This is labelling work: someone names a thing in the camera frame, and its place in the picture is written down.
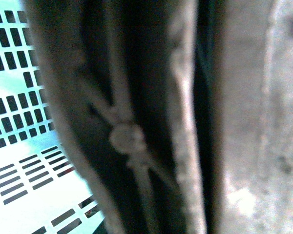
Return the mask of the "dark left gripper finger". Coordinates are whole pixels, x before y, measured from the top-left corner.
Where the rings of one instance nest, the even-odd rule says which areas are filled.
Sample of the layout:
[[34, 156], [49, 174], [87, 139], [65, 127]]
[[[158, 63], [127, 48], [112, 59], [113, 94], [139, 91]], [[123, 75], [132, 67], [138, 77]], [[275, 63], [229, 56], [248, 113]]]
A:
[[293, 230], [293, 0], [219, 0], [215, 234]]

